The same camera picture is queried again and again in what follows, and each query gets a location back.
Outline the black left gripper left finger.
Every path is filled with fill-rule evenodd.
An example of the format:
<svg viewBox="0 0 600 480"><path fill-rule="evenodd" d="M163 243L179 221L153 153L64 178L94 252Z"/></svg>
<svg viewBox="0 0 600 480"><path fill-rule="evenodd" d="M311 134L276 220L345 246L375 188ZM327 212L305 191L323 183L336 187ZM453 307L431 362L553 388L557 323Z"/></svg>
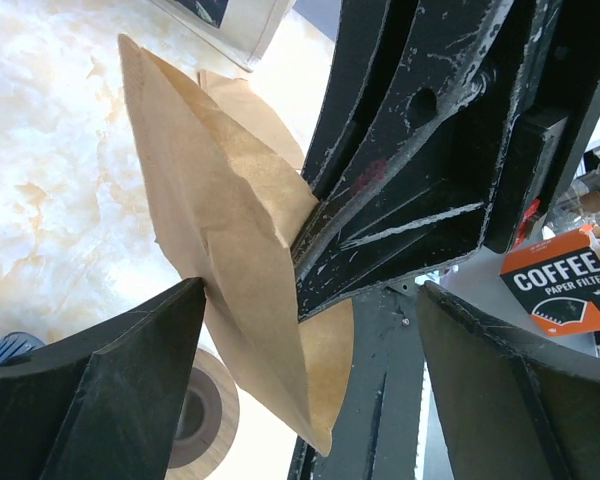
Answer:
<svg viewBox="0 0 600 480"><path fill-rule="evenodd" d="M204 308L187 279L0 365L0 479L163 478Z"/></svg>

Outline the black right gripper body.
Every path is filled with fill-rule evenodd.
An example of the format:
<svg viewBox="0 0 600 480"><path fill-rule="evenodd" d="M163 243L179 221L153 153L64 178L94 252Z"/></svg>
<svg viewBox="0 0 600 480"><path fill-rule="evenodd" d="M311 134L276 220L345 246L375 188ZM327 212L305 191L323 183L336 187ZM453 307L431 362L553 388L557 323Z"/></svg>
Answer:
<svg viewBox="0 0 600 480"><path fill-rule="evenodd" d="M600 1L551 1L484 244L506 253L566 191L600 118Z"/></svg>

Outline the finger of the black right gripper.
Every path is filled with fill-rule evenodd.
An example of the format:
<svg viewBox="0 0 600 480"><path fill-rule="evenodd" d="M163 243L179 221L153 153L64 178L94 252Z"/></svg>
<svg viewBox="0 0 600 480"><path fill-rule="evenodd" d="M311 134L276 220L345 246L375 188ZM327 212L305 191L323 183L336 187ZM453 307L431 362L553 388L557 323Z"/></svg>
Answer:
<svg viewBox="0 0 600 480"><path fill-rule="evenodd" d="M535 5L416 2L375 118L294 243L300 319L485 241L524 104Z"/></svg>
<svg viewBox="0 0 600 480"><path fill-rule="evenodd" d="M416 1L344 1L327 89L302 177L326 199L357 151L402 56Z"/></svg>

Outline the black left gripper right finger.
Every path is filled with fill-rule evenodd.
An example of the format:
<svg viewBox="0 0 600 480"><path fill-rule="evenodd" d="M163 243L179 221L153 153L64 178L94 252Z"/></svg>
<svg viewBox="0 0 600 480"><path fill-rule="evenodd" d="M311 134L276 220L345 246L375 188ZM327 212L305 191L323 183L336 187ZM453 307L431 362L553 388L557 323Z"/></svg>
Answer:
<svg viewBox="0 0 600 480"><path fill-rule="evenodd" d="M428 281L419 334L457 479L600 479L600 359Z"/></svg>

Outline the brown paper coffee filter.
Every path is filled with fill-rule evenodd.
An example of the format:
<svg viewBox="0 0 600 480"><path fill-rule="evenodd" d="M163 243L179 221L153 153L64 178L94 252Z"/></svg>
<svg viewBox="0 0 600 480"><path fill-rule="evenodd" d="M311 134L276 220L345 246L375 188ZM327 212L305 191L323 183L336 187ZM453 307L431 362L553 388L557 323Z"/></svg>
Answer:
<svg viewBox="0 0 600 480"><path fill-rule="evenodd" d="M127 35L118 47L157 243L204 281L204 321L238 386L328 455L354 320L350 300L298 317L290 248L316 198L191 78Z"/></svg>

